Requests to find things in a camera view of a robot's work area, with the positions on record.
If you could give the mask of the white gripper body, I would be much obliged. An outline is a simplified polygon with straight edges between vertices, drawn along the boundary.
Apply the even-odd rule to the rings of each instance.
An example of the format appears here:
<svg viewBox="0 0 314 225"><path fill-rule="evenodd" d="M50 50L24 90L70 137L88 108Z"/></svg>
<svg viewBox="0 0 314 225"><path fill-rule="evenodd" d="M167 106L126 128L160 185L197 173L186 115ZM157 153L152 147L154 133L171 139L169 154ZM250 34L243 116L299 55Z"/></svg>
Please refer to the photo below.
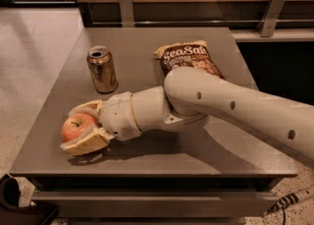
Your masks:
<svg viewBox="0 0 314 225"><path fill-rule="evenodd" d="M128 141L141 136L133 114L131 97L129 91L113 95L100 109L100 124L117 141Z"/></svg>

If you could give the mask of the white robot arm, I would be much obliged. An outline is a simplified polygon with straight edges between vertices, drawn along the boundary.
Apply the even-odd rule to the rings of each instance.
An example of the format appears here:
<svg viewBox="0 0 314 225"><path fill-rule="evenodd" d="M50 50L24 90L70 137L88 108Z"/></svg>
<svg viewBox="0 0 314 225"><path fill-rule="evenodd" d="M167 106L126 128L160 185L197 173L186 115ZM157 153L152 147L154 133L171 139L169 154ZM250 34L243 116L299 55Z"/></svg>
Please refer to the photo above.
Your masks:
<svg viewBox="0 0 314 225"><path fill-rule="evenodd" d="M214 116L246 131L298 162L314 164L314 107L227 82L191 67L172 70L162 85L93 100L69 112L61 148L89 154L111 140L128 141L144 132L182 131Z"/></svg>

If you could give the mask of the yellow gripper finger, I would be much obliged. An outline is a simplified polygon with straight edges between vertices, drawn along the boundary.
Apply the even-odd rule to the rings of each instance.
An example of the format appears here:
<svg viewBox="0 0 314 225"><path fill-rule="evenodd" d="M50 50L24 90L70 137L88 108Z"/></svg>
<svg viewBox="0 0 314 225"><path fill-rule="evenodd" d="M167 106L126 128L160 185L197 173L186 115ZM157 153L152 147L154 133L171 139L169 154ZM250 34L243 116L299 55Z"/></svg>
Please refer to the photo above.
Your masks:
<svg viewBox="0 0 314 225"><path fill-rule="evenodd" d="M60 148L73 156L84 155L106 147L112 138L103 128L87 128L76 139L61 144Z"/></svg>
<svg viewBox="0 0 314 225"><path fill-rule="evenodd" d="M103 105L103 101L102 100L88 101L88 102L86 102L84 104L81 104L81 105L73 108L69 112L69 116L72 117L75 114L84 113L84 114L88 114L88 115L92 116L96 120L99 120L100 109L101 109L102 105Z"/></svg>

